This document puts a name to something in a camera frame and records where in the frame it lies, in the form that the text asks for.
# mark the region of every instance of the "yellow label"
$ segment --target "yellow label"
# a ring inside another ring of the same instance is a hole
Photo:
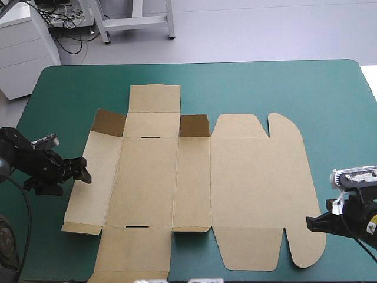
[[[372,217],[371,220],[369,220],[370,222],[373,222],[374,224],[377,224],[377,214],[375,216]]]

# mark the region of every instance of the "white floor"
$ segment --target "white floor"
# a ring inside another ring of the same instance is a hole
[[[164,11],[164,0],[144,0],[144,14]],[[149,64],[350,58],[377,65],[377,0],[172,0],[176,39],[167,29],[111,33],[84,44],[78,55],[59,50],[62,64]],[[111,18],[131,2],[102,0]],[[71,51],[78,43],[64,40]],[[370,73],[369,80],[376,75]],[[27,98],[0,94],[0,127],[15,126]]]

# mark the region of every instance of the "flattened cardboard box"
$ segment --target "flattened cardboard box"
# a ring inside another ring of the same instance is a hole
[[[102,238],[90,282],[167,278],[171,231],[214,229],[233,270],[274,270],[286,228],[293,261],[314,264],[325,235],[299,130],[269,116],[180,115],[180,86],[135,85],[125,116],[99,110],[84,157],[92,184],[76,182],[62,231]]]

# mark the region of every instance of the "green table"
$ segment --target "green table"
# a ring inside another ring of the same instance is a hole
[[[182,85],[181,112],[208,114],[211,127],[221,113],[254,113],[267,129],[278,112],[300,128],[322,212],[334,168],[377,163],[377,104],[354,61],[292,61],[221,64],[49,67],[39,78],[18,124],[34,140],[57,133],[57,152],[80,156],[98,108],[126,113],[130,85]],[[26,176],[16,172],[23,181]],[[92,274],[100,237],[60,232],[73,182],[62,198],[31,193],[34,226],[24,279],[85,280]],[[15,227],[20,251],[27,215],[19,192],[0,187],[0,212]],[[274,272],[229,271],[212,231],[175,233],[169,280],[222,277],[228,280],[367,281],[377,279],[373,261],[351,239],[328,236],[322,258],[308,269],[292,264],[283,237]]]

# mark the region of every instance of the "wire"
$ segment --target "wire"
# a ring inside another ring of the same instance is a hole
[[[343,225],[345,226],[345,228],[347,229],[348,233],[351,235],[351,237],[356,241],[356,243],[359,244],[359,246],[361,246],[363,248],[363,250],[377,263],[377,258],[374,254],[372,254],[372,252],[353,234],[353,232],[349,229],[345,219],[344,219],[344,216],[342,214],[339,215],[342,222],[343,222]]]
[[[59,41],[59,38],[60,37],[55,37],[55,40],[56,42],[58,43],[58,45],[67,53],[71,54],[71,55],[76,55],[76,54],[79,54],[82,50],[82,37],[81,37],[81,33],[76,25],[76,23],[74,22],[74,20],[70,17],[68,17],[67,15],[64,15],[64,14],[59,14],[59,13],[56,13],[56,12],[48,12],[48,11],[44,11],[44,10],[40,10],[38,9],[37,7],[35,7],[34,5],[30,4],[29,2],[27,2],[26,0],[21,0],[21,2],[23,3],[26,3],[28,4],[31,8],[33,8],[34,10],[37,11],[37,13],[39,13],[39,15],[42,17],[42,19],[45,21],[45,23],[48,25],[49,28],[53,28],[54,25],[51,23],[51,19],[55,18],[55,17],[52,17],[52,15],[58,15],[58,16],[61,16],[63,17],[64,19],[64,22],[63,22],[63,27],[64,26],[64,23],[68,22],[68,21],[71,21],[74,28],[77,30],[78,32],[78,36],[80,38],[80,48],[78,49],[77,52],[71,52],[69,50],[67,50],[62,44],[61,42]]]
[[[21,276],[22,270],[24,269],[25,261],[26,261],[26,258],[28,256],[28,251],[29,251],[29,246],[30,246],[31,228],[32,228],[32,215],[31,215],[30,201],[28,199],[28,196],[26,195],[26,193],[22,189],[22,186],[19,183],[17,183],[16,181],[14,181],[14,179],[12,179],[10,177],[4,176],[3,174],[0,174],[0,176],[3,177],[4,179],[10,181],[11,183],[13,183],[16,187],[18,187],[19,191],[22,193],[22,196],[24,197],[24,201],[25,201],[26,207],[28,209],[28,221],[29,221],[28,235],[27,235],[27,238],[26,238],[24,255],[22,256],[22,262],[21,262],[21,265],[19,266],[19,270],[17,272],[17,275],[15,277],[15,281],[14,281],[14,282],[18,282],[19,277]]]
[[[90,42],[92,40],[95,40],[98,36],[100,35],[100,33],[98,32],[94,37],[92,37],[90,40],[81,40],[83,42]],[[68,37],[72,40],[77,40],[77,41],[80,41],[78,38],[74,38],[74,37],[71,37],[69,35],[64,35],[65,37]]]

